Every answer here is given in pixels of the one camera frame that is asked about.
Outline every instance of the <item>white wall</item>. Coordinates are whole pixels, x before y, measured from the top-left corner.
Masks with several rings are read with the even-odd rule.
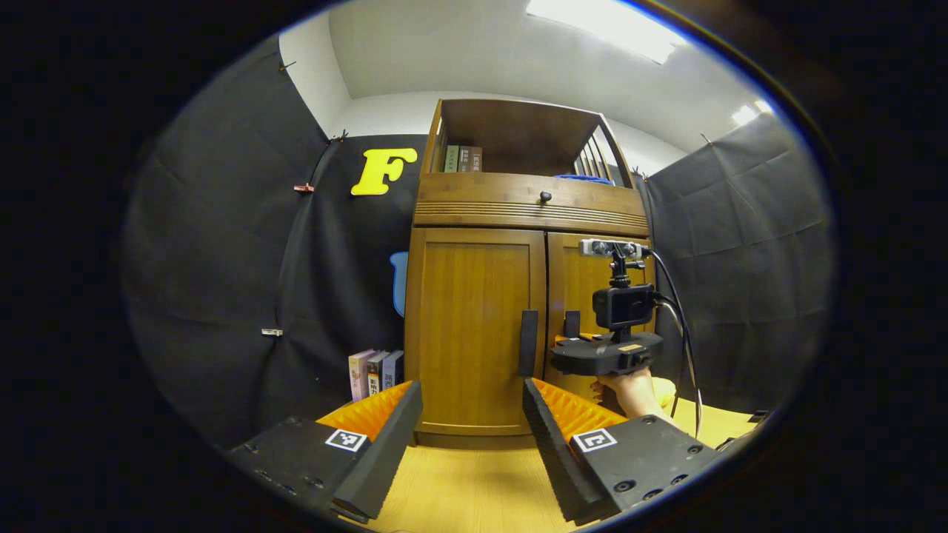
[[[329,11],[309,18],[280,34],[280,55],[290,80],[310,113],[332,137],[326,126],[333,123],[349,102],[349,89],[329,36]]]
[[[313,117],[329,137],[341,135],[343,129],[353,137],[426,135],[438,99],[537,101],[510,95],[458,91],[398,93],[353,100],[349,97],[333,50],[328,12],[282,33],[280,52],[284,64],[296,62],[286,70]],[[686,155],[684,151],[622,122],[609,119],[609,124],[630,168],[638,167],[647,175]],[[604,147],[604,139],[600,137],[598,140],[600,147]],[[606,160],[614,164],[611,151],[603,150]]]

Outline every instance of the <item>wooden cabinet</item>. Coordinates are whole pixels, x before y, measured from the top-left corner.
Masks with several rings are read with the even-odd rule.
[[[549,310],[547,324],[547,348],[556,345],[556,336],[563,334],[566,311],[579,311],[579,331],[583,333],[607,333],[609,330],[595,324],[593,293],[609,286],[610,260],[579,255],[579,241],[588,238],[624,239],[650,246],[646,239],[630,239],[614,235],[589,235],[575,233],[547,234],[547,265],[549,266]],[[651,257],[646,258],[646,270],[629,270],[633,285],[655,283],[655,266]],[[655,331],[655,321],[632,327],[632,331]],[[589,386],[595,377],[564,376],[546,358],[543,379],[557,387],[566,389],[593,400]]]
[[[483,172],[442,172],[448,144],[482,147]],[[618,175],[608,172],[602,145]],[[568,174],[611,185],[556,177]],[[566,310],[580,311],[582,331],[600,331],[593,292],[609,285],[609,261],[578,252],[579,240],[593,235],[648,237],[642,199],[601,114],[524,101],[438,102],[406,286],[405,372],[422,384],[419,432],[530,432],[518,372],[525,309],[539,314],[533,376],[591,397],[591,377],[565,377],[546,359]],[[629,274],[634,283],[651,275]]]
[[[539,312],[542,374],[546,253],[542,231],[416,228],[406,301],[406,376],[420,379],[418,431],[525,434],[520,316]]]

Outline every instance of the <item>black cable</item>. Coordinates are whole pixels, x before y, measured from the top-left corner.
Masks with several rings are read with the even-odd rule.
[[[684,373],[684,366],[685,366],[686,363],[687,363],[687,361],[686,361],[687,354],[686,354],[686,352],[685,352],[685,350],[684,350],[684,347],[685,347],[685,345],[687,344],[687,350],[688,350],[688,352],[691,353],[691,362],[690,362],[691,367],[692,367],[692,368],[691,368],[691,372],[692,372],[692,374],[694,375],[694,383],[693,383],[693,385],[694,385],[694,387],[695,387],[695,395],[696,395],[695,399],[697,400],[697,399],[698,399],[698,398],[697,398],[697,394],[699,393],[699,392],[698,392],[699,389],[698,389],[698,371],[697,371],[697,369],[694,368],[694,366],[695,366],[695,365],[694,365],[694,357],[695,357],[694,354],[695,354],[695,350],[694,350],[694,347],[693,347],[692,344],[691,344],[691,331],[688,329],[688,321],[687,321],[687,320],[685,319],[685,317],[684,317],[684,306],[682,305],[682,299],[679,298],[679,296],[678,296],[678,290],[675,288],[675,282],[671,281],[671,276],[668,274],[668,268],[665,267],[665,262],[662,261],[662,258],[659,256],[659,254],[658,254],[654,249],[649,249],[647,253],[655,257],[655,263],[658,264],[659,268],[661,268],[661,269],[662,269],[662,272],[665,274],[665,278],[668,280],[668,287],[671,288],[671,297],[675,300],[675,303],[676,303],[677,306],[678,306],[679,316],[680,316],[681,319],[682,319],[682,331],[684,332],[683,335],[682,335],[682,337],[683,337],[683,338],[682,338],[682,366],[681,366],[681,368],[679,369],[679,372],[678,372],[678,383],[675,384],[675,389],[676,389],[676,391],[681,390],[681,389],[679,389],[679,387],[681,387],[681,384],[682,384],[682,377],[683,377],[682,374]],[[678,395],[675,394],[675,401],[674,401],[674,402],[672,403],[672,405],[671,405],[671,415],[672,415],[672,416],[675,415],[675,410],[676,410],[677,408],[678,408]]]

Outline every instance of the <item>cabinet drawer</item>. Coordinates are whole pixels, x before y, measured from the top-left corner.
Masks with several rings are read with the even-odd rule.
[[[541,192],[552,196],[544,202]],[[637,191],[541,175],[421,175],[415,226],[482,226],[648,236]]]

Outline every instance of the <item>blue object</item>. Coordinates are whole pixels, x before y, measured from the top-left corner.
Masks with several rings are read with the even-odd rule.
[[[395,267],[395,282],[392,284],[392,302],[395,311],[405,318],[405,283],[408,280],[409,253],[399,251],[389,257],[389,263]]]
[[[579,174],[560,174],[553,177],[561,177],[563,179],[576,179],[579,181],[586,181],[588,183],[603,183],[605,185],[611,185],[612,182],[606,179],[605,177],[596,177],[594,175],[579,175]]]

